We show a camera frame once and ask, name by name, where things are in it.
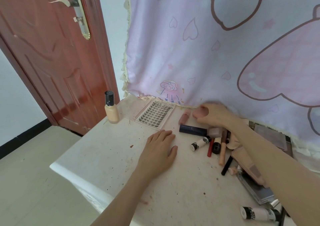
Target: left forearm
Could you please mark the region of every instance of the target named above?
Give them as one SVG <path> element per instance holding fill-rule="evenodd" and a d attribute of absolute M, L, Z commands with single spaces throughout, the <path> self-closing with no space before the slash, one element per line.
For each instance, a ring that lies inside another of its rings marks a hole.
<path fill-rule="evenodd" d="M 134 171 L 128 182 L 91 224 L 91 226 L 127 226 L 130 224 L 139 200 L 147 188 L 149 181 Z"/>

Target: hand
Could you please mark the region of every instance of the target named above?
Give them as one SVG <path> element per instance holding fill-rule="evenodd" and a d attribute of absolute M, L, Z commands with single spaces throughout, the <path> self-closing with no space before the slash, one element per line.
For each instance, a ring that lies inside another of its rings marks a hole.
<path fill-rule="evenodd" d="M 200 107 L 206 110 L 206 112 L 203 110 L 203 113 L 207 115 L 198 117 L 198 123 L 206 123 L 213 127 L 228 128 L 229 125 L 237 118 L 236 115 L 228 111 L 228 109 L 222 104 L 205 103 Z"/>
<path fill-rule="evenodd" d="M 144 147 L 135 172 L 140 174 L 149 183 L 171 167 L 177 156 L 178 146 L 168 151 L 175 135 L 172 131 L 161 130 L 151 135 Z"/>

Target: white wall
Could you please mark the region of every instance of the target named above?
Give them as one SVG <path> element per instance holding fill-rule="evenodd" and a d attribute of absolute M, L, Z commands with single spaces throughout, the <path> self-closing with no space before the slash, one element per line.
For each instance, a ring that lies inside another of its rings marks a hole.
<path fill-rule="evenodd" d="M 120 80 L 120 77 L 123 73 L 121 71 L 122 59 L 125 52 L 128 29 L 128 12 L 123 6 L 124 1 L 100 0 L 120 99 L 123 99 L 124 94 L 122 91 L 123 81 Z"/>
<path fill-rule="evenodd" d="M 46 118 L 0 50 L 0 146 Z"/>

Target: person's arm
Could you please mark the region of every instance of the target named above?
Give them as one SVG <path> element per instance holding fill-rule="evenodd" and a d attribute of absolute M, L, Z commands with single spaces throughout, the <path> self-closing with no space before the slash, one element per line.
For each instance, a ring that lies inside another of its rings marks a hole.
<path fill-rule="evenodd" d="M 172 131 L 161 130 L 151 135 L 141 153 L 138 165 L 128 182 L 91 226 L 127 226 L 140 198 L 150 182 L 171 167 L 178 147 L 169 148 L 175 138 Z"/>
<path fill-rule="evenodd" d="M 233 133 L 275 196 L 297 226 L 320 225 L 320 178 L 272 143 L 244 126 L 240 118 L 221 104 L 203 104 L 208 115 L 199 123 L 225 127 Z"/>

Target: left hand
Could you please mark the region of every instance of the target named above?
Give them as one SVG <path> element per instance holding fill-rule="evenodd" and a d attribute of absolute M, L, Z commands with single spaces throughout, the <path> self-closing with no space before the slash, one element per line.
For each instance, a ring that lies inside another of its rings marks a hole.
<path fill-rule="evenodd" d="M 175 135 L 172 131 L 160 130 L 151 135 L 143 149 L 135 171 L 149 183 L 171 167 L 177 156 L 178 146 L 173 146 Z"/>

